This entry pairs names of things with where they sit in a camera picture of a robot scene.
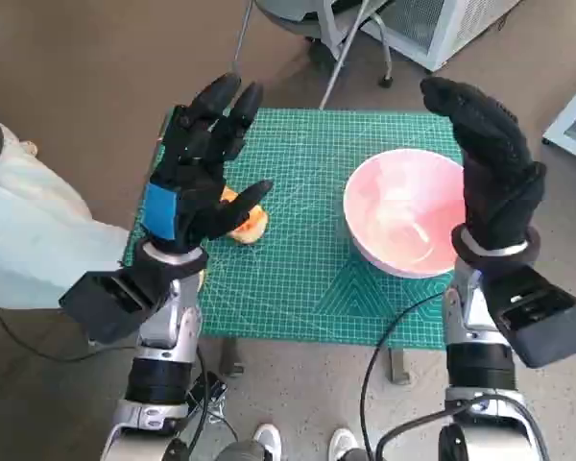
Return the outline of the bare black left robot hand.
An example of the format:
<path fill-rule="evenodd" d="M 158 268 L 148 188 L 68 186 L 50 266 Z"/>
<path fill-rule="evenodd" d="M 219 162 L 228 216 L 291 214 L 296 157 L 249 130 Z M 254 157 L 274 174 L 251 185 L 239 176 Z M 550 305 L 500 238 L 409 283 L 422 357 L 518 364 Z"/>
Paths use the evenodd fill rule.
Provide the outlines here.
<path fill-rule="evenodd" d="M 207 85 L 188 105 L 168 115 L 159 146 L 162 156 L 143 193 L 141 225 L 156 248 L 186 254 L 243 225 L 270 192 L 271 180 L 224 199 L 225 163 L 235 160 L 260 108 L 263 86 L 243 92 L 241 78 L 228 72 Z"/>

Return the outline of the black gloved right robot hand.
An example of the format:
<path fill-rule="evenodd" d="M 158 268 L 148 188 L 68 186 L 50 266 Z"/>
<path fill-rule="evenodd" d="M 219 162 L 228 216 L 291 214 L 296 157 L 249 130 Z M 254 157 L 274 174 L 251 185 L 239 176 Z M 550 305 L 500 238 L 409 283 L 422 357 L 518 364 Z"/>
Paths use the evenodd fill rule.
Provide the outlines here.
<path fill-rule="evenodd" d="M 420 82 L 425 107 L 447 118 L 463 153 L 466 226 L 487 251 L 519 245 L 542 201 L 546 167 L 535 161 L 517 117 L 474 85 Z"/>

